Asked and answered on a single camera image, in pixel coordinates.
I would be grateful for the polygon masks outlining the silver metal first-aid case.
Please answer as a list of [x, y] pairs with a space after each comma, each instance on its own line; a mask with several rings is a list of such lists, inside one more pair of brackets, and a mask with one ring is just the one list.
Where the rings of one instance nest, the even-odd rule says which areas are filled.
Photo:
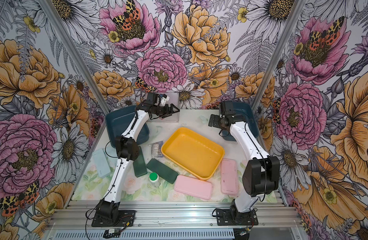
[[[166, 104], [173, 104], [176, 107], [180, 106], [180, 101], [179, 101], [179, 93], [165, 93], [165, 95], [167, 95], [169, 97], [169, 100], [166, 102]], [[174, 113], [171, 116], [161, 119], [155, 119], [152, 120], [152, 122], [157, 122], [157, 123], [163, 123], [163, 122], [167, 122], [167, 123], [177, 123], [180, 119], [180, 113]]]

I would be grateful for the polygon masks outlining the teal storage tray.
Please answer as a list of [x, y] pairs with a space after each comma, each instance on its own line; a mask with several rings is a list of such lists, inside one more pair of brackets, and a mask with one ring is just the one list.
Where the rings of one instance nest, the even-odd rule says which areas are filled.
[[251, 106], [244, 102], [224, 101], [219, 105], [220, 116], [224, 124], [221, 136], [226, 141], [236, 141], [229, 133], [231, 124], [237, 122], [247, 123], [246, 129], [250, 129], [255, 138], [258, 137], [258, 127]]
[[135, 106], [109, 113], [106, 124], [111, 145], [119, 149], [147, 142], [150, 134], [147, 126], [149, 118], [148, 112], [138, 110]]

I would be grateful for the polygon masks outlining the yellow storage tray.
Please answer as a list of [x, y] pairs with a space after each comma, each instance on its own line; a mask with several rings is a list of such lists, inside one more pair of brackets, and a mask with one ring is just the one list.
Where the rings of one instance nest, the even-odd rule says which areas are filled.
[[206, 181], [216, 172], [225, 150], [208, 138], [181, 127], [165, 141], [162, 153], [196, 178]]

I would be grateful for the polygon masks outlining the dark green pencil case slanted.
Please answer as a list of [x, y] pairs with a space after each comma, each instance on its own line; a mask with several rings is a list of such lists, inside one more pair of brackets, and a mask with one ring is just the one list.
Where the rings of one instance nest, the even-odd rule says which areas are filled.
[[150, 171], [157, 173], [162, 179], [166, 180], [168, 183], [172, 185], [175, 183], [179, 175], [178, 172], [169, 168], [168, 166], [166, 166], [165, 164], [161, 163], [156, 159], [151, 159], [147, 163], [146, 167]]

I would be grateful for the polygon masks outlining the dark green pencil case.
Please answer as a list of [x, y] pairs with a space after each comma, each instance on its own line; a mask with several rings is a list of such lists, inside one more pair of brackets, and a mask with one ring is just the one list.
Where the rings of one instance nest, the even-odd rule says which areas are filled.
[[136, 158], [136, 160], [134, 160], [133, 167], [136, 178], [142, 177], [148, 173], [141, 147], [139, 147], [139, 156]]

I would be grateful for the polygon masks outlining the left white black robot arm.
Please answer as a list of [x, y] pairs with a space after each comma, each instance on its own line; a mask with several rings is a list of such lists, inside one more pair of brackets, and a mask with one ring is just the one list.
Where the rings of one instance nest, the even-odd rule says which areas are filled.
[[93, 227], [112, 227], [119, 223], [122, 188], [132, 161], [139, 156], [137, 139], [143, 126], [152, 115], [164, 119], [180, 112], [175, 105], [167, 104], [168, 100], [169, 97], [165, 94], [153, 94], [151, 99], [141, 102], [137, 105], [135, 116], [127, 129], [120, 136], [115, 137], [117, 165], [106, 194], [95, 207]]

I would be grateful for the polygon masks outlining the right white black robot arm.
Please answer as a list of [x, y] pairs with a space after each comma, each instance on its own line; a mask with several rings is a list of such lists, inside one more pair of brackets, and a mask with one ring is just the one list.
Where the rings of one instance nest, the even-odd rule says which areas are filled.
[[219, 105], [219, 115], [211, 115], [209, 126], [227, 131], [243, 149], [247, 166], [242, 175], [244, 190], [232, 201], [229, 210], [215, 209], [212, 215], [219, 226], [258, 224], [254, 205], [278, 189], [280, 161], [260, 145], [249, 128], [250, 118], [235, 110], [232, 101]]

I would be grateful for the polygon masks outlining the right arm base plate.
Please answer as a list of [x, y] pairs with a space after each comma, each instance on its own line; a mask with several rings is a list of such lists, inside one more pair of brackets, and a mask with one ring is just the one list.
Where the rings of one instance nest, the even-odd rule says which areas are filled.
[[240, 213], [237, 210], [214, 209], [212, 217], [216, 218], [218, 226], [248, 226], [254, 227], [259, 224], [256, 211]]

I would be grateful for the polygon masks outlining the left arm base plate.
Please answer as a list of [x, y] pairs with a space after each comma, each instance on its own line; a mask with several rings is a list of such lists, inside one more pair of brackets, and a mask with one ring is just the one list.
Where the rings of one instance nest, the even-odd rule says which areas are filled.
[[132, 227], [136, 216], [135, 210], [117, 210], [110, 217], [95, 214], [92, 227]]

